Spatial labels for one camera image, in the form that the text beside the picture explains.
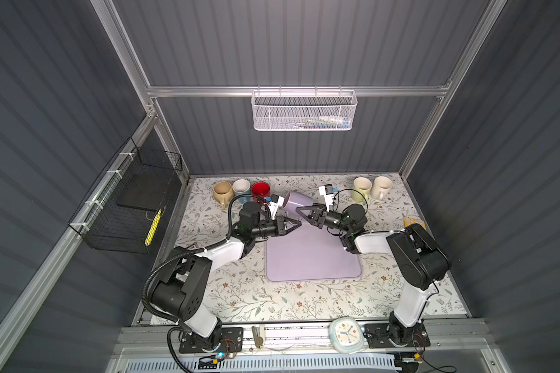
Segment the purple mug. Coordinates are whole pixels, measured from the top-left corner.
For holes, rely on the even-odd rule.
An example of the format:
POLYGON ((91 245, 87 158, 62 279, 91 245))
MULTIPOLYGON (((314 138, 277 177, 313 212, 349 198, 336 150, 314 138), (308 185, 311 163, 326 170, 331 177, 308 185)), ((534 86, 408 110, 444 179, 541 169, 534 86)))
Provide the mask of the purple mug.
POLYGON ((314 204, 312 197, 302 194, 297 191, 289 191, 284 197, 282 208, 291 214, 296 214, 296 209, 300 207, 307 207, 314 204))

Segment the red mug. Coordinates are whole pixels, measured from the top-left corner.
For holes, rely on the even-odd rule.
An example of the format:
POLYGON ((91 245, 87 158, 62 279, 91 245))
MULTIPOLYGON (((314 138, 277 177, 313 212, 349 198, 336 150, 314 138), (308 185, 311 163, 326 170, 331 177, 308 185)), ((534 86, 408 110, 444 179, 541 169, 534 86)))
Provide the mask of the red mug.
POLYGON ((250 192, 262 199, 266 199, 272 194, 270 185, 263 181, 254 183, 250 188, 250 192))

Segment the light green mug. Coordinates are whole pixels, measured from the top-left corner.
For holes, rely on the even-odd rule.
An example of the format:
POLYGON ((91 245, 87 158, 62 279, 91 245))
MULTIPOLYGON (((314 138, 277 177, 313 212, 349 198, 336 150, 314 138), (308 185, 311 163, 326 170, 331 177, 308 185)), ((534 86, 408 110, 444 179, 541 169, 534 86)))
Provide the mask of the light green mug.
POLYGON ((352 198, 354 202, 364 204, 370 200, 370 191, 372 190, 372 182, 365 177, 357 177, 353 181, 352 198))

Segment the blue polka dot mug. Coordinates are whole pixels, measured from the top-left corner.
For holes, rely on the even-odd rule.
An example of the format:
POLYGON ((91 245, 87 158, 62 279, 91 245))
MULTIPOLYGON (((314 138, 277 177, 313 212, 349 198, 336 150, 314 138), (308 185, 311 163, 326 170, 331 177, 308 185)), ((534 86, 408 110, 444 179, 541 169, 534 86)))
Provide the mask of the blue polka dot mug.
POLYGON ((250 181, 245 179, 239 179, 233 183, 233 192, 234 196, 237 197, 237 202, 241 204, 249 202, 250 187, 250 181))

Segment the white mug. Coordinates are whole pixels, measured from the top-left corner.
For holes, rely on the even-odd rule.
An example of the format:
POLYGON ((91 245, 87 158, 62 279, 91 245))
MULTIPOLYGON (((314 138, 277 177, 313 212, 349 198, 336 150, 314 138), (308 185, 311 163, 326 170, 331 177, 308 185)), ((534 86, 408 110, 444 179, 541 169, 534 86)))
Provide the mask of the white mug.
POLYGON ((376 177, 373 181, 370 196, 374 200, 382 200, 390 193, 393 187, 393 181, 388 177, 376 177))

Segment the beige speckled mug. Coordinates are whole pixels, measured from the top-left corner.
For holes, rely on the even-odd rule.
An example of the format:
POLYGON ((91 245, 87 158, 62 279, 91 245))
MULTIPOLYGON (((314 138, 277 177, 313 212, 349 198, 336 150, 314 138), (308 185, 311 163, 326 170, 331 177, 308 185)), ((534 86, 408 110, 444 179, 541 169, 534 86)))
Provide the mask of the beige speckled mug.
POLYGON ((222 210, 226 210, 234 198, 233 185, 228 181, 221 181, 213 187, 213 197, 222 210))

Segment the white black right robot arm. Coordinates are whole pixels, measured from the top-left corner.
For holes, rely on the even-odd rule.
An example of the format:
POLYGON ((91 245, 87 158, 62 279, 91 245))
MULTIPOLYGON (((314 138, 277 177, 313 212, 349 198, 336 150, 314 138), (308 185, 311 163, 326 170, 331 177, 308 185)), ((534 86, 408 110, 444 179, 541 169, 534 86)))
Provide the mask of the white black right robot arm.
POLYGON ((418 223, 396 231, 368 231, 366 210, 358 204, 342 212, 328 211, 320 204, 298 207, 296 212, 312 226, 338 230, 343 248, 349 253, 393 256, 404 283, 401 298, 389 316, 387 336, 395 347, 413 343, 423 326, 422 314, 429 299, 439 292, 437 283, 451 269, 451 261, 435 239, 418 223))

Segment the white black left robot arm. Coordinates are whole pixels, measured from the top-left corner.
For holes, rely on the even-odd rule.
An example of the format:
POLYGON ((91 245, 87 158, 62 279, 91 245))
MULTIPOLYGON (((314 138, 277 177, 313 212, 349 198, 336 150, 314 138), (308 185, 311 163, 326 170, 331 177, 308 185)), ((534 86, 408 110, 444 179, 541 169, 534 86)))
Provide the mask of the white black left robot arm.
POLYGON ((174 248, 168 258, 155 267, 141 290, 143 307, 152 315, 174 323, 166 335, 166 345, 178 368, 185 367, 174 350, 171 334, 188 332, 198 346, 214 351, 222 338, 222 322, 203 304, 209 276, 218 268, 249 254, 259 238, 287 236, 302 225, 298 219, 276 216, 264 197, 256 194, 239 211, 233 223, 233 205, 226 204, 228 231, 222 240, 196 249, 174 248))

